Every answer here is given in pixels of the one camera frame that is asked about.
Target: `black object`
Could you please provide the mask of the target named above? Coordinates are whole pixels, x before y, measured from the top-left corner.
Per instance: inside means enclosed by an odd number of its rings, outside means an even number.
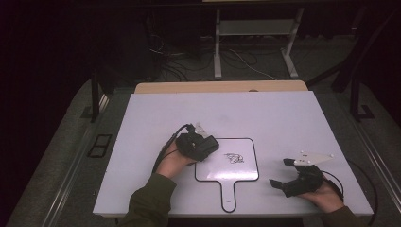
[[[90,158],[103,158],[104,155],[106,154],[107,148],[109,147],[111,139],[112,139],[111,134],[99,134],[95,140],[94,145],[92,146],[91,150],[89,150],[86,156]],[[96,148],[102,149],[102,152],[100,154],[94,153],[94,150]]]
[[[184,128],[186,128],[188,133],[182,133],[180,137],[177,138],[178,133],[180,133],[180,131],[182,131]],[[209,156],[209,154],[218,150],[219,147],[218,141],[215,139],[215,137],[208,136],[207,138],[203,138],[201,135],[195,133],[195,127],[192,124],[183,125],[171,136],[171,138],[163,146],[154,163],[153,169],[151,171],[152,173],[156,171],[159,164],[168,155],[166,154],[166,151],[174,142],[174,140],[176,140],[176,145],[179,153],[196,161],[203,161]]]
[[[286,197],[298,196],[305,192],[314,192],[323,183],[323,174],[315,166],[296,166],[294,165],[294,159],[284,159],[286,166],[295,166],[298,170],[298,178],[292,182],[281,183],[270,179],[272,187],[283,190]]]
[[[182,155],[196,161],[203,161],[209,154],[218,150],[218,141],[212,135],[203,138],[195,133],[193,125],[186,129],[188,133],[182,133],[176,140],[178,151]]]

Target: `cable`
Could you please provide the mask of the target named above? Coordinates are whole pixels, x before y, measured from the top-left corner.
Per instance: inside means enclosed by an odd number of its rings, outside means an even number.
[[[208,68],[208,67],[210,66],[210,64],[212,63],[212,60],[213,60],[213,55],[210,56],[209,61],[207,62],[207,64],[206,64],[205,66],[203,66],[202,68],[197,68],[197,69],[190,69],[190,68],[187,68],[187,67],[185,67],[183,64],[180,64],[180,63],[175,62],[175,61],[170,61],[170,62],[179,65],[179,66],[180,66],[182,69],[184,69],[184,70],[188,70],[188,71],[200,71],[200,70],[203,70],[203,69]]]
[[[248,69],[248,67],[237,67],[235,65],[230,64],[226,58],[228,58],[228,56],[226,54],[224,54],[223,52],[220,52],[220,56],[221,58],[224,60],[224,62],[228,65],[230,65],[231,67],[235,68],[235,69]]]
[[[332,176],[333,178],[335,178],[335,179],[337,180],[337,182],[340,184],[340,187],[341,187],[341,194],[342,194],[342,197],[344,198],[344,187],[342,186],[341,181],[340,181],[336,176],[334,176],[333,174],[331,174],[331,173],[329,173],[329,172],[327,172],[327,171],[322,171],[322,173],[326,173],[326,174]]]
[[[231,51],[231,52],[229,52],[229,53],[232,53],[234,50],[233,49],[226,49],[226,50],[229,50],[229,51]],[[238,55],[238,52],[239,51],[234,51],[235,53],[236,53],[236,55],[235,55],[235,58],[232,58],[232,57],[229,57],[229,56],[227,56],[227,58],[229,58],[230,60],[233,60],[233,61],[238,61],[238,62],[240,62],[240,63],[242,63],[242,62],[244,62],[245,60],[244,59],[242,59],[243,61],[240,61],[240,60],[238,60],[237,59],[237,55]],[[256,65],[257,64],[257,57],[256,56],[254,56],[254,55],[252,55],[252,54],[250,54],[250,53],[248,53],[248,52],[239,52],[239,53],[246,53],[246,54],[249,54],[250,56],[252,56],[253,58],[254,58],[254,62],[247,62],[247,61],[245,61],[248,65]]]
[[[357,169],[359,169],[359,171],[365,175],[366,179],[368,180],[369,184],[371,185],[372,189],[374,190],[374,195],[375,195],[375,208],[374,208],[374,213],[372,214],[371,219],[368,222],[369,226],[372,226],[372,224],[375,222],[375,218],[377,215],[377,211],[378,211],[378,195],[377,195],[377,189],[375,188],[375,184],[373,183],[372,179],[369,177],[369,175],[360,167],[358,166],[356,163],[354,163],[353,161],[349,160],[349,159],[345,159],[347,160],[348,163],[354,165]]]
[[[176,69],[176,68],[174,68],[174,67],[172,67],[172,66],[170,66],[168,64],[165,64],[165,67],[167,67],[168,70],[170,70],[170,71],[175,70],[174,72],[177,72],[177,74],[179,76],[182,76],[185,79],[185,81],[189,81],[189,78],[185,75],[185,73],[181,72],[180,70],[178,70],[178,69]]]
[[[159,38],[159,40],[160,40],[160,47],[159,47],[159,49],[157,49],[157,51],[160,51],[160,50],[162,50],[163,49],[163,47],[165,46],[165,42],[163,42],[163,39],[162,39],[162,37],[160,37],[160,36],[158,36],[158,35],[155,35],[155,34],[150,34],[150,36],[151,37],[156,37],[156,38]]]
[[[230,51],[232,51],[232,52],[234,52],[250,69],[252,69],[253,71],[255,71],[256,73],[260,73],[260,74],[262,74],[262,75],[265,75],[265,76],[268,76],[269,78],[271,78],[271,79],[274,79],[274,80],[277,80],[276,78],[274,78],[274,77],[272,77],[271,75],[269,75],[269,74],[266,74],[266,73],[263,73],[263,72],[260,72],[260,71],[258,71],[257,69],[254,69],[254,68],[252,68],[252,67],[250,67],[250,65],[249,64],[247,64],[247,62],[246,61],[244,61],[242,58],[241,58],[241,56],[240,55],[238,55],[233,49],[230,49]]]
[[[165,53],[154,50],[154,49],[149,49],[151,52],[156,53],[156,54],[161,54],[161,55],[165,55]]]
[[[301,58],[299,61],[297,61],[297,62],[295,62],[295,63],[293,64],[293,66],[292,66],[292,68],[291,68],[291,71],[289,72],[290,75],[291,75],[292,72],[294,71],[295,66],[297,66],[299,63],[301,63],[301,61],[303,61],[303,60],[306,58],[306,56],[308,56],[308,55],[312,52],[312,50],[316,47],[316,45],[317,45],[318,43],[321,42],[321,40],[322,40],[322,39],[319,39],[319,38],[318,38],[318,40],[312,45],[312,47],[310,47],[310,48],[307,50],[306,54],[304,54],[304,55],[302,56],[302,58]]]
[[[181,126],[172,136],[171,138],[167,141],[167,143],[163,146],[162,150],[160,151],[159,155],[156,158],[156,161],[154,163],[153,169],[151,170],[151,173],[156,172],[157,167],[159,166],[159,164],[163,161],[163,159],[171,154],[172,152],[175,152],[177,150],[173,150],[171,152],[169,152],[166,156],[165,153],[167,151],[167,149],[171,146],[171,144],[174,142],[174,140],[177,138],[178,133],[180,133],[180,131],[182,131],[184,128],[189,127],[190,125],[185,124],[183,126]]]
[[[170,72],[173,76],[175,76],[175,77],[178,79],[179,82],[182,81],[180,75],[177,74],[176,72],[172,71],[172,70],[169,69],[169,68],[165,68],[165,67],[163,67],[163,66],[162,66],[161,68],[164,69],[164,70],[166,70],[166,71],[168,71],[168,72]]]
[[[277,54],[277,53],[281,53],[280,50],[277,51],[273,51],[273,52],[269,52],[269,53],[252,53],[252,52],[248,52],[250,55],[272,55],[272,54]]]

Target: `olive jacket sleeve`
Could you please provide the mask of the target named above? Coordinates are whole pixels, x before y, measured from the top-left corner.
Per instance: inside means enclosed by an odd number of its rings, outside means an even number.
[[[354,213],[344,206],[337,211],[332,213],[324,214],[322,221],[325,227],[367,227],[368,225],[363,223],[362,220],[357,218]]]
[[[169,178],[153,173],[147,184],[132,194],[129,211],[118,226],[167,226],[170,198],[175,187]]]
[[[166,227],[168,212],[171,209],[170,198],[176,184],[169,178],[154,173],[147,184],[135,191],[130,199],[127,215],[118,224],[119,227]],[[341,209],[322,216],[326,227],[366,227],[351,210]]]

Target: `table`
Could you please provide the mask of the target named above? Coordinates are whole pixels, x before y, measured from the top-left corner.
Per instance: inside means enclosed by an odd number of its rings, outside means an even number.
[[[289,182],[297,177],[295,169],[282,160],[296,158],[301,150],[334,154],[335,159],[318,167],[341,180],[345,202],[356,215],[373,213],[316,98],[297,80],[139,84],[128,104],[94,213],[123,217],[131,194],[150,176],[162,145],[181,125],[197,122],[217,138],[252,138],[259,179],[235,185],[236,209],[228,214],[221,209],[218,183],[197,182],[194,166],[189,166],[174,179],[178,186],[171,199],[171,217],[320,213],[307,201],[286,198],[269,183],[269,179]]]

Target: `human hand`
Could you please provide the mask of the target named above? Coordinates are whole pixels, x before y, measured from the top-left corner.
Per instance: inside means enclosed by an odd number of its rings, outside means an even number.
[[[180,154],[174,141],[167,149],[165,157],[156,169],[156,173],[171,179],[178,175],[185,166],[196,162]]]
[[[315,192],[307,192],[298,197],[313,202],[325,213],[331,213],[344,206],[339,195],[327,182],[323,182],[322,186]]]

